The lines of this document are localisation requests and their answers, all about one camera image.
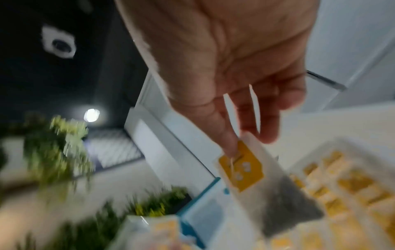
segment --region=ceiling fixture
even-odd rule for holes
[[[99,115],[100,115],[99,110],[95,110],[95,109],[91,108],[85,112],[84,120],[87,122],[94,122],[94,121],[97,121],[97,119],[99,118]]]

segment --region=white planter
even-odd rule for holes
[[[0,181],[4,186],[29,179],[27,162],[23,158],[23,137],[5,138],[2,141],[8,160],[0,171]]]

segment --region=human hand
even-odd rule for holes
[[[240,130],[263,143],[279,134],[280,111],[306,95],[304,55],[319,0],[116,0],[171,106],[237,152],[223,95]],[[249,86],[258,97],[260,133]]]

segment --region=ceiling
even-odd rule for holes
[[[99,120],[89,126],[123,127],[148,68],[114,2],[92,2],[88,14],[80,0],[0,3],[0,123],[22,121],[31,111],[82,119],[97,108]],[[43,24],[74,35],[72,59],[44,51]]]

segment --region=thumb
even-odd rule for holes
[[[238,137],[230,124],[223,97],[198,106],[188,106],[169,100],[175,111],[188,118],[210,139],[217,143],[226,155],[237,154]]]

